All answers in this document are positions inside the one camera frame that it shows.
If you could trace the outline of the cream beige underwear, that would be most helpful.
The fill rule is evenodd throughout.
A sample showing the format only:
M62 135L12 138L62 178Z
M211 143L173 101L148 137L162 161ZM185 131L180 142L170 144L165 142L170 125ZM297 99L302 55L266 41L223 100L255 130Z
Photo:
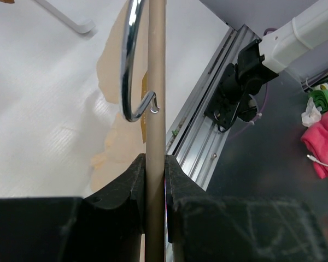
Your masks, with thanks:
M132 106L137 107L147 92L148 10L143 8L138 31L132 78ZM127 4L118 14L97 62L98 86L107 102L119 102L120 56ZM104 152L91 160L91 190L96 192L121 175L140 154L145 152L143 120L127 122L122 114L115 116L104 141Z

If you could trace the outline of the beige clip hanger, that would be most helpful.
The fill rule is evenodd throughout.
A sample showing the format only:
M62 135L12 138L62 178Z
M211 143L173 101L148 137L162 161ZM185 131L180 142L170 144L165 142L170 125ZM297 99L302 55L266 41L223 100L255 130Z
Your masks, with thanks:
M145 261L165 260L165 136L166 136L166 1L149 1L148 91L135 110L131 91L138 31L145 1L129 1L120 63L120 103L125 120L146 114Z

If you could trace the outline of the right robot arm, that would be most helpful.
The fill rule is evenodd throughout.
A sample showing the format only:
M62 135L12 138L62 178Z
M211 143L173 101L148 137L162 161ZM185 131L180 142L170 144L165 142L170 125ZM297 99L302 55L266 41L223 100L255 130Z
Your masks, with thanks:
M317 1L281 28L243 48L225 68L204 112L224 133L237 118L251 121L250 105L260 88L278 77L295 59L328 40L328 1Z

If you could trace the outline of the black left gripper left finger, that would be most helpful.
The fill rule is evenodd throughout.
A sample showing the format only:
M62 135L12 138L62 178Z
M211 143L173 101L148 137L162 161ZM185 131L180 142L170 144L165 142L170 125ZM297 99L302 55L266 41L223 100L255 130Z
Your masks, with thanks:
M0 198L0 261L139 261L145 154L87 198Z

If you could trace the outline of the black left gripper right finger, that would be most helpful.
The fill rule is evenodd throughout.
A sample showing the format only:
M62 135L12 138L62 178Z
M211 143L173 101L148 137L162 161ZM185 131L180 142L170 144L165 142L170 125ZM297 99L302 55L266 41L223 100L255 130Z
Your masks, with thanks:
M214 198L165 160L173 261L328 261L312 210L289 198Z

